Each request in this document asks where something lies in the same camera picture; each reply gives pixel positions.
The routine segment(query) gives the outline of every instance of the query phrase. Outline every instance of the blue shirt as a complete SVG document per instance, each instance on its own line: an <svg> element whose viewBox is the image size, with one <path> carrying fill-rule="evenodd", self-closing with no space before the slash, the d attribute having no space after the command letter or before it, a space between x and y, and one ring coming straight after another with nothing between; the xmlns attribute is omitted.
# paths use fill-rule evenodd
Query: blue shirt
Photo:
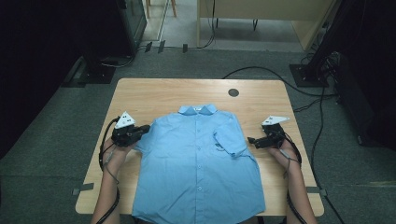
<svg viewBox="0 0 396 224"><path fill-rule="evenodd" d="M153 223L238 223L265 210L259 166L236 116L182 106L155 119L142 152L132 216Z"/></svg>

